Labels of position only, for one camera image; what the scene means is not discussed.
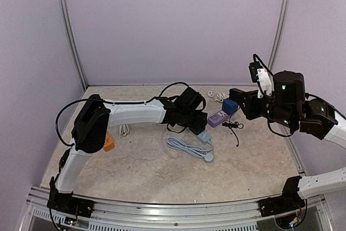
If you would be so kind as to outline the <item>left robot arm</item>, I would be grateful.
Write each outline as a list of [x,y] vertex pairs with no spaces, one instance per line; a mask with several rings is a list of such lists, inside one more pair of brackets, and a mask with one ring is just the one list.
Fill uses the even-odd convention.
[[50,181],[51,190],[57,192],[54,202],[64,212],[75,208],[76,201],[70,194],[88,159],[104,147],[109,128],[155,123],[166,125],[168,131],[180,126],[198,135],[207,125],[206,100],[190,86],[180,95],[165,97],[160,93],[146,101],[112,101],[93,94],[81,102],[84,105],[74,121],[72,142],[66,144],[68,149],[62,157],[58,174]]

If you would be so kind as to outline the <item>blue cube socket adapter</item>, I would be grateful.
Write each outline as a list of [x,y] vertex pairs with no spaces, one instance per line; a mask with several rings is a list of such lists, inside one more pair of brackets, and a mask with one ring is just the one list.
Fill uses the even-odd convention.
[[238,110],[238,104],[229,98],[224,99],[222,103],[222,110],[227,115],[232,115]]

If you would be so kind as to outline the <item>purple power strip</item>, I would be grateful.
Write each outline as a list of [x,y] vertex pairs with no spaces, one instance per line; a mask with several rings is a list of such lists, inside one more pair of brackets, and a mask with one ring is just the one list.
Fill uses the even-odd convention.
[[208,117],[208,125],[212,128],[215,128],[218,125],[222,124],[223,121],[228,120],[229,117],[230,115],[220,110],[219,112],[214,113]]

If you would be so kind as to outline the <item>orange power strip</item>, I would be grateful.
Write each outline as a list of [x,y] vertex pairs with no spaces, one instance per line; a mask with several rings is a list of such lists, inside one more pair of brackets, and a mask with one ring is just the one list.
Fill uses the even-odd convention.
[[109,133],[106,133],[103,150],[108,152],[114,148],[115,148],[115,143],[114,143],[113,138],[111,137],[111,135]]

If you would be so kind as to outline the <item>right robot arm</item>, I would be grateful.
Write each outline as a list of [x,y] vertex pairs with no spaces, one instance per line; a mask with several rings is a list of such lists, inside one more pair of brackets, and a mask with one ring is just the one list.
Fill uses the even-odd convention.
[[[290,134],[300,131],[345,147],[345,116],[320,97],[313,96],[309,100],[301,73],[281,71],[274,74],[272,83],[268,78],[265,83],[272,92],[270,95],[262,90],[230,89],[230,99],[239,105],[246,119],[264,117],[268,124],[278,123],[289,128]],[[298,198],[305,200],[342,189],[345,189],[344,167],[319,175],[291,177],[276,206],[287,212]]]

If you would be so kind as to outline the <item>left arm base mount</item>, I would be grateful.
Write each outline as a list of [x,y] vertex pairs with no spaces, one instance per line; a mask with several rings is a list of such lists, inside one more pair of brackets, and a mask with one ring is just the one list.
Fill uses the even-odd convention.
[[50,194],[49,209],[74,216],[91,218],[95,203],[92,200],[74,197],[72,194]]

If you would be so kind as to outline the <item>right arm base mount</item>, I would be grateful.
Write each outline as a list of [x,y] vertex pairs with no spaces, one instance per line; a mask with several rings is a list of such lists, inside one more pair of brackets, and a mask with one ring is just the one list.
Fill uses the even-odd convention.
[[288,178],[280,195],[259,200],[261,217],[278,215],[305,207],[305,200],[298,195],[300,179],[302,179],[301,176]]

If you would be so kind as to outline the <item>black power adapter with cable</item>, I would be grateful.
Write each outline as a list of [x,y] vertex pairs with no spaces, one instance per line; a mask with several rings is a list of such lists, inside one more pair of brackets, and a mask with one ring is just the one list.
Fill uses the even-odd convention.
[[236,139],[236,147],[239,147],[240,142],[239,142],[239,138],[235,132],[236,129],[243,129],[244,128],[244,124],[243,123],[239,123],[238,121],[233,121],[232,120],[233,114],[229,116],[229,118],[225,121],[222,122],[221,126],[228,128],[229,130],[231,130],[231,134],[234,135],[235,139]]

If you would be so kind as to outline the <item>light blue power strip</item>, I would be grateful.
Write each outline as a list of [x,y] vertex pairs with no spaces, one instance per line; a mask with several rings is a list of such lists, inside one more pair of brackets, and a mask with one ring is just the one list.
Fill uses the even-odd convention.
[[201,144],[210,144],[212,139],[211,135],[206,131],[199,133],[195,138],[197,138]]

